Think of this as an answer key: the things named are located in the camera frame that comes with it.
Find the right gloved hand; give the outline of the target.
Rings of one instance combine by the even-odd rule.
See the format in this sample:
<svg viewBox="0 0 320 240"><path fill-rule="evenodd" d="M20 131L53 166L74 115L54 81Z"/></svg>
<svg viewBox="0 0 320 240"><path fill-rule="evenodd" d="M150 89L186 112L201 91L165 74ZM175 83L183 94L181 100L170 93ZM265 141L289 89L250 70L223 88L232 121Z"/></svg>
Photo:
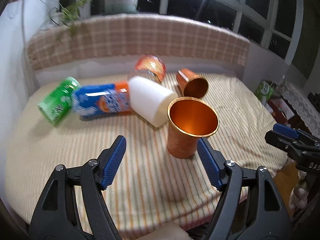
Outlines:
<svg viewBox="0 0 320 240"><path fill-rule="evenodd" d="M289 197L289 215L291 218L307 206L310 189L310 177L306 172L299 170L298 182L292 189Z"/></svg>

